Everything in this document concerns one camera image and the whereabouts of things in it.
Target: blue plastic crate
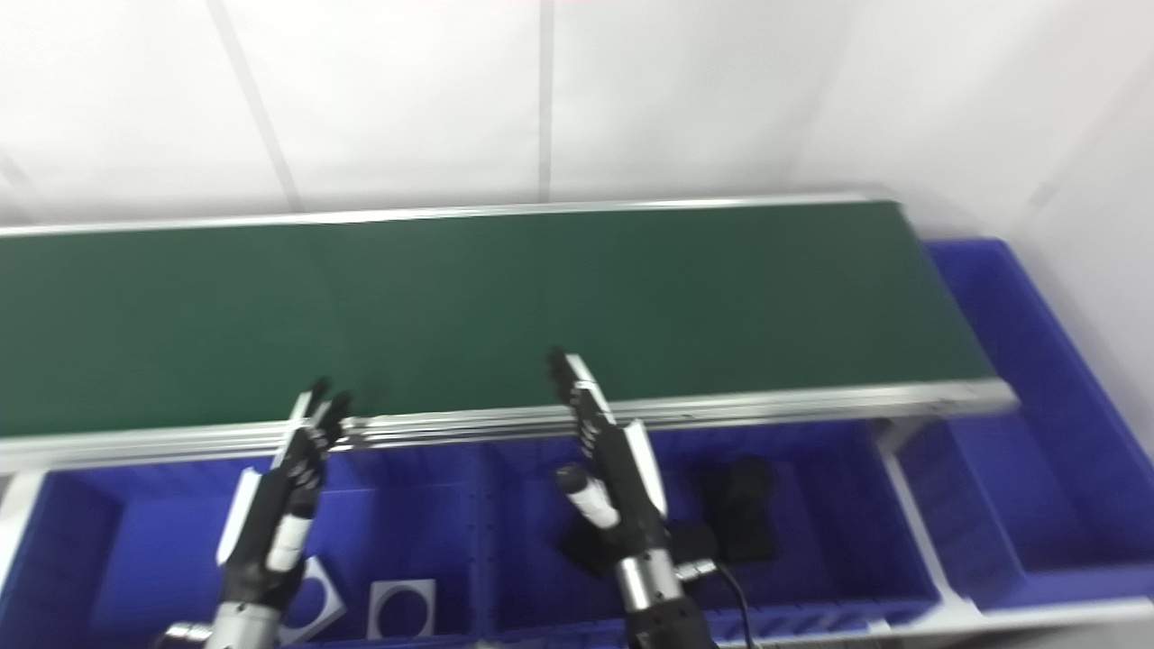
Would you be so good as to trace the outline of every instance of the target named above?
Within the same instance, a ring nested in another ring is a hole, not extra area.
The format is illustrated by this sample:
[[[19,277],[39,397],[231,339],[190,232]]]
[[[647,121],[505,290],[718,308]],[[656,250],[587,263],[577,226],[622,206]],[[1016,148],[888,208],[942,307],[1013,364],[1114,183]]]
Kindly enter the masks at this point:
[[[908,621],[937,602],[892,485],[860,423],[795,424],[652,435],[670,521],[703,519],[700,472],[742,454],[765,457],[779,482],[767,505],[781,555],[734,567],[752,607],[754,632],[787,636]],[[612,576],[593,579],[555,547],[572,510],[553,470],[578,458],[570,439],[490,446],[495,471],[492,547],[495,631],[503,641],[622,646]],[[718,576],[695,583],[714,637],[741,637],[733,594]]]
[[[735,570],[759,635],[899,622],[937,600],[862,425],[681,431],[657,433],[653,443],[674,519],[700,520],[702,467],[754,453],[780,473],[770,508],[781,558]],[[396,637],[364,640],[369,583],[432,577],[436,635],[417,644],[548,636],[584,649],[621,646],[612,577],[591,579],[556,550],[574,509],[552,475],[577,455],[572,438],[334,455],[307,552],[321,558],[349,612],[314,642],[414,644],[409,636],[424,610],[404,598],[380,617]],[[243,467],[267,462],[50,475],[0,600],[0,646],[144,648],[174,620],[210,619],[231,492]],[[308,584],[291,621],[319,610],[320,591]],[[719,577],[703,580],[695,596],[718,639],[740,637],[735,602]]]
[[[902,467],[951,584],[982,609],[1154,594],[1154,469],[1005,244],[929,252],[1021,398]]]
[[[435,579],[439,642],[477,635],[477,446],[334,455],[306,552],[317,555],[347,613],[314,641],[366,642],[369,583]],[[0,600],[5,649],[133,649],[177,620],[210,620],[215,562],[242,468],[230,460],[52,473]],[[290,619],[308,619],[320,592],[306,581]],[[410,639],[424,610],[382,611],[380,626]]]

